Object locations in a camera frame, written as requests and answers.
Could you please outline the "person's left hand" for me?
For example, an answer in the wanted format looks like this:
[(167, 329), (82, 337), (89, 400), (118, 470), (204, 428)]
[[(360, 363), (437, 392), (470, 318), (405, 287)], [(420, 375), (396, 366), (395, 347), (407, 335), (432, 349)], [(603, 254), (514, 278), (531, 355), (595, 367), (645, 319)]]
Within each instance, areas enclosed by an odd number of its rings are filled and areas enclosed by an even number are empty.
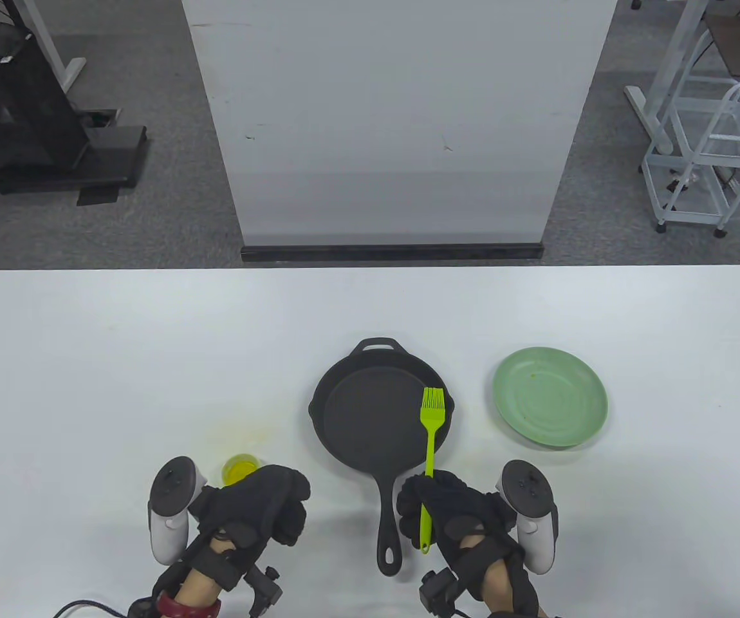
[(220, 489), (209, 489), (198, 512), (198, 531), (229, 539), (237, 548), (276, 541), (293, 547), (306, 523), (311, 485), (302, 472), (265, 465)]

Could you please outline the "person's right hand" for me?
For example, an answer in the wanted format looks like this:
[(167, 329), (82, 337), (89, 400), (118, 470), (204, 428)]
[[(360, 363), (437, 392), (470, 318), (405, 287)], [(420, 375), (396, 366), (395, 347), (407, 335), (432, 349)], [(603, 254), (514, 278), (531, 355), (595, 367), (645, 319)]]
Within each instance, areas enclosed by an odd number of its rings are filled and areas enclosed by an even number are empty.
[(520, 554), (519, 545), (508, 531), (516, 515), (496, 492), (477, 491), (452, 472), (437, 470), (403, 482), (396, 499), (399, 529), (414, 548), (420, 548), (422, 510), (432, 518), (430, 544), (436, 544), (450, 567), (455, 566), (465, 549), (465, 538), (495, 539), (506, 558)]

